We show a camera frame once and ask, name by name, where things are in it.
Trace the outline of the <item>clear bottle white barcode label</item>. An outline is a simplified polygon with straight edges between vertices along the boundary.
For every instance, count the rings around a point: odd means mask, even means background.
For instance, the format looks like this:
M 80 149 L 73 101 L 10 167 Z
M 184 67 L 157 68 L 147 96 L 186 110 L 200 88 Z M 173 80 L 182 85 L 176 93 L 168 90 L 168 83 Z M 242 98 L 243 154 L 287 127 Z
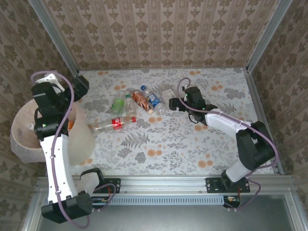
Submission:
M 159 86 L 159 92 L 166 104 L 169 104 L 169 100 L 172 98 L 177 98 L 175 91 L 172 85 L 162 84 Z

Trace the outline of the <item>blue Pepsi label bottle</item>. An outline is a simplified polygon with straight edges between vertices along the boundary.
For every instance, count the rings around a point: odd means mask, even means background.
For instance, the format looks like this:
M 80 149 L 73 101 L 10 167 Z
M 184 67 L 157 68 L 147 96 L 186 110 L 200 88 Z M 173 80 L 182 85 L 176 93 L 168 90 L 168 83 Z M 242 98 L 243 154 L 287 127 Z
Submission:
M 141 90 L 152 108 L 161 116 L 164 116 L 167 113 L 167 108 L 159 97 L 153 91 L 150 91 L 145 85 L 141 86 Z

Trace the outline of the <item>copper brown label bottle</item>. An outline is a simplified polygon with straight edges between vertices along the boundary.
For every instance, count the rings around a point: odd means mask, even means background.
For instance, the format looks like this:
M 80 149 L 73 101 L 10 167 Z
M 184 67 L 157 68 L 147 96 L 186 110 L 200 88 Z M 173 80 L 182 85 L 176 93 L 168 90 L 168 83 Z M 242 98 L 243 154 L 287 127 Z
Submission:
M 143 94 L 139 90 L 135 90 L 132 93 L 132 99 L 137 103 L 138 106 L 140 106 L 144 111 L 146 111 L 148 114 L 152 114 L 154 111 L 149 106 L 146 98 L 143 96 Z

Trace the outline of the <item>green label plastic bottle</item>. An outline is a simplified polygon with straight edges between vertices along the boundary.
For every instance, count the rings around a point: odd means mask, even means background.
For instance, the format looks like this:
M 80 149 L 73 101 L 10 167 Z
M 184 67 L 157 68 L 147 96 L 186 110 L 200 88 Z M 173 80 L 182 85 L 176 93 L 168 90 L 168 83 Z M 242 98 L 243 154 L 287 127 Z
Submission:
M 121 116 L 124 109 L 124 98 L 122 95 L 115 96 L 111 105 L 110 113 L 115 116 Z

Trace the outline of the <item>red label cola bottle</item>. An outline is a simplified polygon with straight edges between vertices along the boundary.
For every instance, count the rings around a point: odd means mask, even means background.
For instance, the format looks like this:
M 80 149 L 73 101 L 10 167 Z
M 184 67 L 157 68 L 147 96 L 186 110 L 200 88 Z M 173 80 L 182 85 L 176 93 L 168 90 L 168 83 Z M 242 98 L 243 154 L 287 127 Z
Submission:
M 93 134 L 106 133 L 116 130 L 121 130 L 124 127 L 127 127 L 129 124 L 135 123 L 136 117 L 124 116 L 110 118 L 99 122 L 93 122 L 88 124 L 88 127 Z

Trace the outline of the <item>floral table cover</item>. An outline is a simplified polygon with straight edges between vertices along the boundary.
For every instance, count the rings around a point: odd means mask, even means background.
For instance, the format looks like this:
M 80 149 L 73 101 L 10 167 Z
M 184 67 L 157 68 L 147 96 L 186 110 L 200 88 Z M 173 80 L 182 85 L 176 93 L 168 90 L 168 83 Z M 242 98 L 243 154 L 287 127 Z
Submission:
M 84 71 L 90 90 L 80 105 L 90 123 L 111 117 L 110 107 L 122 91 L 141 86 L 159 94 L 176 90 L 188 77 L 207 103 L 243 121 L 257 115 L 242 68 L 144 69 Z M 192 123 L 186 112 L 148 114 L 137 108 L 137 120 L 126 128 L 95 137 L 89 159 L 71 168 L 79 175 L 98 167 L 105 175 L 210 175 L 220 174 L 238 158 L 236 140 L 222 131 Z

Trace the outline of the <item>grey metal shelf sheet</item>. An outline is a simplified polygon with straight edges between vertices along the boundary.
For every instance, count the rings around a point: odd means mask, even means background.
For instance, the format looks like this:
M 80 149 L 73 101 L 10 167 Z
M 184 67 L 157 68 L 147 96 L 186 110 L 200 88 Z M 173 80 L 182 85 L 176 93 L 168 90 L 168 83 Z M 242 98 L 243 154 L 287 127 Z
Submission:
M 43 195 L 35 195 L 21 231 L 308 231 L 297 196 L 259 195 L 237 211 L 220 205 L 114 205 L 93 212 L 81 230 L 56 224 L 40 214 Z

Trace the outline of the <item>aluminium frame post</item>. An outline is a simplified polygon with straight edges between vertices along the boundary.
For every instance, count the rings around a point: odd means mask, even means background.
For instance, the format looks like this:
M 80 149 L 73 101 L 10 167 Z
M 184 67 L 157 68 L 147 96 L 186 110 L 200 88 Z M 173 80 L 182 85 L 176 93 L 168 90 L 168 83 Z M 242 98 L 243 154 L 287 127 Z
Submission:
M 65 44 L 61 37 L 60 31 L 56 28 L 56 24 L 48 13 L 47 8 L 41 2 L 41 0 L 28 0 L 32 8 L 34 9 L 36 15 L 40 19 L 50 38 L 52 39 L 55 47 L 62 56 L 65 64 L 72 73 L 72 75 L 77 75 L 79 70 L 76 62 L 73 59 L 68 46 Z
M 279 0 L 246 65 L 248 73 L 253 72 L 266 47 L 269 45 L 270 40 L 273 38 L 274 33 L 276 32 L 280 22 L 288 11 L 292 1 L 293 0 Z

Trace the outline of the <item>aluminium table side rail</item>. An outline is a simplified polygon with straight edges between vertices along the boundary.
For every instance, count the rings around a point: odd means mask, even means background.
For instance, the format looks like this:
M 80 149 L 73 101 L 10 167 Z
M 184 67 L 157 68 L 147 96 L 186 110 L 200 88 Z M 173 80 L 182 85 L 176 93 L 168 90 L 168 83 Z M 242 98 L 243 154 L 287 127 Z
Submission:
M 243 71 L 244 71 L 244 76 L 245 76 L 245 79 L 246 79 L 246 82 L 247 82 L 247 86 L 249 88 L 250 96 L 251 96 L 251 99 L 252 99 L 252 102 L 253 102 L 253 105 L 254 105 L 254 109 L 255 109 L 257 118 L 258 118 L 259 121 L 261 121 L 265 124 L 265 126 L 266 126 L 266 128 L 269 132 L 269 135 L 270 135 L 272 141 L 274 142 L 274 138 L 272 136 L 272 133 L 271 133 L 271 130 L 270 130 L 270 127 L 269 127 L 263 106 L 262 106 L 262 102 L 261 102 L 259 93 L 257 91 L 256 84 L 254 82 L 253 76 L 245 68 L 243 68 Z M 276 165 L 273 166 L 273 171 L 274 171 L 274 173 L 278 173 L 280 175 L 285 175 L 285 172 L 283 170 L 283 167 L 282 167 L 282 164 L 281 164 L 281 161 L 280 161 L 280 154 L 279 154 L 279 159 L 276 161 Z

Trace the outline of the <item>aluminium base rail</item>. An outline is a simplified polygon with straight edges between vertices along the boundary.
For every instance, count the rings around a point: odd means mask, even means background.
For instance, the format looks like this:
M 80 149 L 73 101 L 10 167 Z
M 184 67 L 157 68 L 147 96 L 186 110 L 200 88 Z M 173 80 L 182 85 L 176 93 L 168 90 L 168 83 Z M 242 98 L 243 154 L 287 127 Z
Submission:
M 186 176 L 106 176 L 121 179 L 121 195 L 205 195 L 207 178 L 215 175 Z M 291 176 L 256 174 L 249 177 L 261 185 L 260 195 L 296 193 Z

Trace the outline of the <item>black wired connector box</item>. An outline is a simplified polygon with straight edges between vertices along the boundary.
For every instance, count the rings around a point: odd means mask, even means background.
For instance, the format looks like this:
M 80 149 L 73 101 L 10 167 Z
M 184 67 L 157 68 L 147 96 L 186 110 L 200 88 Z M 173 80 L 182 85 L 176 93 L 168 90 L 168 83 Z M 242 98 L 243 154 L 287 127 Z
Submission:
M 106 204 L 110 201 L 111 197 L 103 196 L 103 197 L 92 197 L 92 207 L 96 210 L 102 210 Z
M 240 206 L 241 198 L 240 196 L 224 196 L 223 197 L 225 208 L 235 208 L 237 209 Z

